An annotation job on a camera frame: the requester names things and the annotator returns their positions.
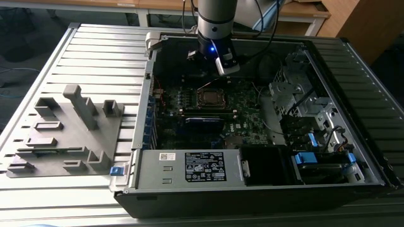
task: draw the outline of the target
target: blue latch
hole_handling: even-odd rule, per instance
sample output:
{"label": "blue latch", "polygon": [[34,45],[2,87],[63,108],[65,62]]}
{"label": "blue latch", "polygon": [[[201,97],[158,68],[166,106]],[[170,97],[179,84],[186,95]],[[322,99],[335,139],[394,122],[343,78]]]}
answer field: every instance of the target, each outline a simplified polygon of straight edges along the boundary
{"label": "blue latch", "polygon": [[314,134],[313,134],[313,133],[309,133],[309,140],[310,140],[310,143],[311,143],[313,147],[317,147],[318,144],[317,144],[317,141],[315,141],[315,138],[314,138]]}
{"label": "blue latch", "polygon": [[123,176],[123,167],[111,167],[109,171],[110,176]]}
{"label": "blue latch", "polygon": [[355,162],[355,158],[354,158],[354,155],[351,153],[347,153],[347,159],[349,159],[350,163]]}
{"label": "blue latch", "polygon": [[314,152],[299,152],[294,155],[295,164],[315,164]]}

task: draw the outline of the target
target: barcode sticker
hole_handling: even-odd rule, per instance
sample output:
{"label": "barcode sticker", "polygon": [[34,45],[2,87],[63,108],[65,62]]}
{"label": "barcode sticker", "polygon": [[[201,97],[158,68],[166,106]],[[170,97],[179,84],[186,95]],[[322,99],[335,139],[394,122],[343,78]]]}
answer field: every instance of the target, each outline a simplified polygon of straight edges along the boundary
{"label": "barcode sticker", "polygon": [[127,6],[127,7],[134,7],[134,4],[123,4],[123,3],[117,3],[117,6]]}
{"label": "barcode sticker", "polygon": [[159,161],[174,161],[175,160],[175,153],[159,153],[158,156]]}

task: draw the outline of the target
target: cable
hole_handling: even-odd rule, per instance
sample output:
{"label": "cable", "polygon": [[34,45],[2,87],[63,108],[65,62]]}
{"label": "cable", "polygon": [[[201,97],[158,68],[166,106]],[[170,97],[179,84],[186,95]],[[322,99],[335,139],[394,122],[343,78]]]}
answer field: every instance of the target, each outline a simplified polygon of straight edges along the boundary
{"label": "cable", "polygon": [[194,4],[193,4],[193,0],[190,0],[190,5],[191,5],[191,8],[195,9]]}
{"label": "cable", "polygon": [[262,11],[261,11],[261,8],[259,8],[259,4],[258,4],[258,1],[254,0],[254,3],[257,4],[257,7],[258,7],[258,11],[259,11],[259,16],[261,16],[261,30],[259,32],[253,36],[253,38],[258,37],[263,31],[263,16],[262,16]]}
{"label": "cable", "polygon": [[181,17],[181,19],[182,19],[182,30],[183,30],[183,33],[187,34],[190,31],[186,32],[186,30],[185,30],[183,16],[185,16],[185,0],[182,0],[182,17]]}
{"label": "cable", "polygon": [[253,89],[254,89],[257,92],[259,92],[259,91],[257,90],[257,87],[254,86],[253,82],[251,82],[251,86],[253,86]]}
{"label": "cable", "polygon": [[325,143],[323,143],[323,149],[322,149],[323,152],[326,151],[327,144],[329,144],[330,138],[331,138],[331,136],[333,136],[333,132],[334,132],[338,128],[342,128],[342,127],[341,127],[339,125],[335,125],[335,126],[333,127],[333,129],[330,129],[330,132],[329,132],[329,134],[327,134],[327,136],[326,136],[326,140],[325,140]]}
{"label": "cable", "polygon": [[249,57],[249,59],[251,59],[251,58],[254,58],[255,56],[258,56],[258,55],[261,55],[262,53],[265,53],[266,49],[267,49],[269,46],[270,46],[270,43],[271,43],[271,40],[273,40],[273,36],[274,36],[274,32],[275,32],[275,28],[277,28],[278,8],[279,8],[278,0],[275,0],[275,19],[274,19],[271,35],[270,35],[267,44],[266,44],[266,46],[265,46],[265,48],[263,48],[262,50],[259,50],[255,54],[253,54],[253,55]]}
{"label": "cable", "polygon": [[23,96],[6,96],[6,95],[1,95],[1,94],[0,94],[0,97],[3,97],[3,98],[21,98],[21,97],[23,97]]}
{"label": "cable", "polygon": [[34,72],[39,72],[38,70],[31,69],[31,68],[13,68],[13,69],[2,70],[2,71],[0,71],[0,73],[7,72],[7,71],[11,71],[11,70],[30,70],[30,71],[34,71]]}
{"label": "cable", "polygon": [[291,112],[291,110],[303,102],[303,100],[306,100],[306,98],[309,97],[309,95],[313,92],[314,92],[314,88],[311,87],[310,90],[303,94],[303,96],[301,97],[301,99],[291,105],[290,109],[285,113],[286,115],[289,115],[289,113]]}
{"label": "cable", "polygon": [[259,89],[258,91],[258,96],[257,96],[257,104],[259,104],[259,95],[261,95],[261,91],[263,90],[263,87]]}
{"label": "cable", "polygon": [[165,106],[165,102],[163,102],[163,100],[162,100],[161,84],[159,84],[159,81],[158,81],[158,79],[157,79],[157,77],[155,77],[155,76],[154,76],[154,79],[155,79],[157,84],[158,84],[158,89],[159,89],[159,100],[161,100],[161,104],[162,104],[162,106]]}
{"label": "cable", "polygon": [[265,127],[273,132],[273,133],[275,133],[275,134],[279,134],[279,135],[282,135],[283,136],[283,134],[282,133],[279,133],[279,132],[277,132],[277,131],[273,131],[273,129],[266,125],[266,123],[265,123],[265,121],[263,120],[261,120],[262,121],[262,124],[265,125]]}
{"label": "cable", "polygon": [[193,12],[195,12],[195,7],[194,7],[194,4],[193,4],[193,0],[190,0],[190,13],[191,13],[191,17],[193,17],[193,20],[194,20],[194,24],[197,25],[197,20],[195,20]]}
{"label": "cable", "polygon": [[211,84],[211,82],[214,81],[214,80],[211,80],[209,83],[206,83],[203,86],[201,86],[198,89],[195,89],[197,91],[199,90],[199,89],[202,89],[205,86],[207,86],[209,84]]}
{"label": "cable", "polygon": [[343,133],[341,132],[341,137],[343,139],[343,142],[338,145],[338,147],[334,149],[335,151],[341,151],[339,149],[347,144],[347,138],[343,136]]}

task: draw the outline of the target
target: aluminum extrusion table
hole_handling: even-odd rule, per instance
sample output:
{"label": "aluminum extrusion table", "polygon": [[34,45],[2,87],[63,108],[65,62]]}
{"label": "aluminum extrusion table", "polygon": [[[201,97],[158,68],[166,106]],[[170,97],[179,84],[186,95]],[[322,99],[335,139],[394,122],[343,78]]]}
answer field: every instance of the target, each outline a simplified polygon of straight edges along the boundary
{"label": "aluminum extrusion table", "polygon": [[[357,201],[341,208],[315,213],[289,213],[270,216],[205,217],[197,219],[133,219],[113,199],[107,189],[109,176],[61,176],[15,178],[5,176],[7,163],[13,159],[14,146],[26,135],[23,126],[31,125],[35,111],[33,104],[38,97],[62,100],[65,84],[78,84],[82,94],[94,103],[114,99],[125,105],[119,127],[114,162],[130,158],[130,141],[135,121],[139,88],[146,58],[143,56],[145,34],[150,30],[181,32],[179,29],[153,29],[127,26],[102,26],[70,24],[61,41],[43,65],[39,75],[26,93],[15,113],[0,135],[0,226],[25,226],[49,224],[54,226],[135,226],[135,225],[222,225],[297,221],[301,224],[327,219],[321,225],[337,226],[351,222],[382,223],[402,221],[402,191],[383,198]],[[366,116],[373,125],[374,135],[387,133],[387,125],[402,116],[390,95],[377,78],[354,54],[349,43],[338,39],[293,37],[309,39],[337,78],[357,111]],[[387,104],[387,109],[365,103]],[[395,138],[393,144],[383,136],[379,146],[399,178],[404,177],[402,151],[404,139]]]}

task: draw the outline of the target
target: warning label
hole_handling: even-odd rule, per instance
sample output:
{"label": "warning label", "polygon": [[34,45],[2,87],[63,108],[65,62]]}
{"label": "warning label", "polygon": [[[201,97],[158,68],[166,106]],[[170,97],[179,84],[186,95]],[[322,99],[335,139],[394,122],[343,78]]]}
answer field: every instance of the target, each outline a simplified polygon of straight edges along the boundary
{"label": "warning label", "polygon": [[225,181],[222,152],[185,153],[185,180],[187,182]]}

